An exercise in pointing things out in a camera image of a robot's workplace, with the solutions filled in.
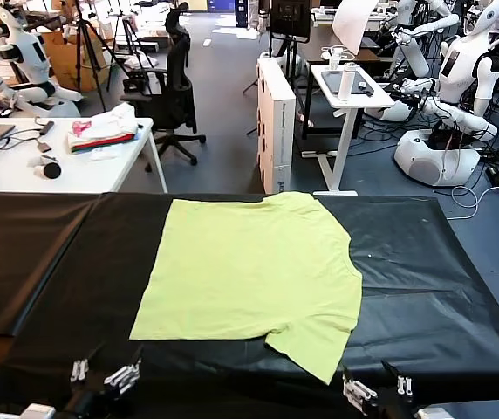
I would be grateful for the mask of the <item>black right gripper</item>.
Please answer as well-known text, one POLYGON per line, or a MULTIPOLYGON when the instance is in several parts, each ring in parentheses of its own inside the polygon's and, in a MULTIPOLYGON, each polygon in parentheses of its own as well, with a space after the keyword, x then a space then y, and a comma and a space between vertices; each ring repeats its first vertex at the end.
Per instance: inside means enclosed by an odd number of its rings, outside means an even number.
MULTIPOLYGON (((397 394, 412 396, 412 378, 403 375, 388 361, 382 360, 383 368, 397 381, 397 394)), ((360 413, 374 419, 414 419, 414 406, 397 395, 380 395, 361 381, 355 380, 351 371, 343 367, 343 396, 360 413)))

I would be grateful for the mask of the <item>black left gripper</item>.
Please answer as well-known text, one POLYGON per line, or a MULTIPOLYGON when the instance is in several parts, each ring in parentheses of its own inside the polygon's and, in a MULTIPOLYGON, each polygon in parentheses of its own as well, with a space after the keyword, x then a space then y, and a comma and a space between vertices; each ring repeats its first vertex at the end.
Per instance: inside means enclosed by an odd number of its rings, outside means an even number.
MULTIPOLYGON (((96 346, 86 357, 72 364, 71 383, 85 383, 90 362, 102 348, 96 346)), ((126 393, 135 386, 140 378, 140 365, 143 347, 138 347, 131 362, 119 368, 104 379, 104 388, 109 393, 126 393)), ((98 390, 85 387, 75 388, 66 405, 57 413, 60 419, 100 418, 105 412, 103 395, 98 390)))

